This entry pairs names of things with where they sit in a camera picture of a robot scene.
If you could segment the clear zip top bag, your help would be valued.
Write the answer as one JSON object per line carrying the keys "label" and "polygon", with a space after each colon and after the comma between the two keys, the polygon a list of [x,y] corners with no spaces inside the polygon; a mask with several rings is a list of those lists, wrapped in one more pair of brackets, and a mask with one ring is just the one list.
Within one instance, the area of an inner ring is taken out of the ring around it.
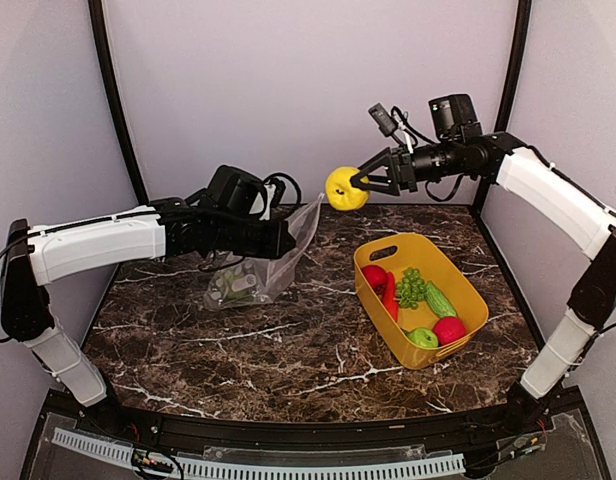
{"label": "clear zip top bag", "polygon": [[[238,260],[230,254],[221,264],[221,269],[212,276],[204,294],[204,306],[212,311],[228,308],[255,306],[273,303],[287,289],[295,278],[295,269],[301,256],[307,251],[318,228],[320,210],[325,198],[320,193],[317,198],[300,207],[289,217],[289,232],[297,241],[296,247],[278,260],[245,258]],[[257,277],[256,293],[252,299],[221,303],[213,298],[215,288],[211,285],[220,272],[253,273]]]}

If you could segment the yellow bell pepper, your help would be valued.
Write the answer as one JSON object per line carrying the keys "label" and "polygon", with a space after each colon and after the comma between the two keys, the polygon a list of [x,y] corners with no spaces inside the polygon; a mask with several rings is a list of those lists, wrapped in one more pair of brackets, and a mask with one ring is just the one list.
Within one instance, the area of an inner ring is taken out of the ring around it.
{"label": "yellow bell pepper", "polygon": [[362,208],[368,201],[368,191],[354,187],[351,179],[360,170],[344,166],[332,171],[325,183],[325,192],[329,204],[338,211],[354,211]]}

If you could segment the light green chayote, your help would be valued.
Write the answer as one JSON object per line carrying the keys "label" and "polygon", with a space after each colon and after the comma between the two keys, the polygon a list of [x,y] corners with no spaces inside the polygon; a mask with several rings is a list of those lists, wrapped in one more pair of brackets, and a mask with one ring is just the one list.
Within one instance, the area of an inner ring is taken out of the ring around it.
{"label": "light green chayote", "polygon": [[253,273],[222,271],[211,285],[215,288],[213,298],[221,303],[249,300],[256,293],[257,277]]}

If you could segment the yellow plastic basket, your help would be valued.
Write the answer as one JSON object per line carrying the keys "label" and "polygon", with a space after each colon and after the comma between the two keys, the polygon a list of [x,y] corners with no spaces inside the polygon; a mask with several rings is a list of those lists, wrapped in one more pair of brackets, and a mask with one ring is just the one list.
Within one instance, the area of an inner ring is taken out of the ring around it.
{"label": "yellow plastic basket", "polygon": [[[407,338],[417,328],[433,328],[438,316],[424,304],[402,309],[393,318],[380,296],[366,281],[362,269],[377,265],[400,281],[409,267],[418,268],[455,308],[466,329],[464,337],[436,349],[420,348]],[[467,278],[437,246],[423,235],[405,233],[374,240],[354,253],[355,291],[376,330],[399,363],[420,370],[457,352],[486,324],[488,307]]]}

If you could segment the red tomato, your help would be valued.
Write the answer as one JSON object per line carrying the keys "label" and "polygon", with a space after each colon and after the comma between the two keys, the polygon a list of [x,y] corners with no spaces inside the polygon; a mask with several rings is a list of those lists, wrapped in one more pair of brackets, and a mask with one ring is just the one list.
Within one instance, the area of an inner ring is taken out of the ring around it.
{"label": "red tomato", "polygon": [[361,272],[372,291],[381,296],[388,283],[387,272],[378,265],[367,265],[361,269]]}

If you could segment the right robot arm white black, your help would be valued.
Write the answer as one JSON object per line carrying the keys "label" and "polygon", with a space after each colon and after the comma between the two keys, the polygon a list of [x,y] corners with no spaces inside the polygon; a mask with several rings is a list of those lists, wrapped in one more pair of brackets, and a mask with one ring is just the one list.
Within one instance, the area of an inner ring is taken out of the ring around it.
{"label": "right robot arm white black", "polygon": [[534,402],[584,360],[616,328],[616,209],[595,199],[533,145],[497,132],[413,150],[386,148],[345,180],[347,187],[398,196],[449,176],[477,177],[518,198],[571,242],[588,264],[574,282],[562,319],[522,374],[516,396],[498,413],[509,434],[537,416]]}

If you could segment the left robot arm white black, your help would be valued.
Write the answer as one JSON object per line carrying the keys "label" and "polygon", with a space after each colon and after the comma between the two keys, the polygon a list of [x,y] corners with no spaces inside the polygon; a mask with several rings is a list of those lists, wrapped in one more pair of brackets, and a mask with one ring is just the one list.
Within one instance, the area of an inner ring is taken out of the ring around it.
{"label": "left robot arm white black", "polygon": [[102,373],[51,312],[47,285],[113,264],[196,252],[231,252],[277,260],[296,245],[285,219],[266,212],[234,213],[169,198],[106,216],[54,226],[10,226],[0,252],[1,343],[24,344],[108,436],[129,427],[128,412],[111,398]]}

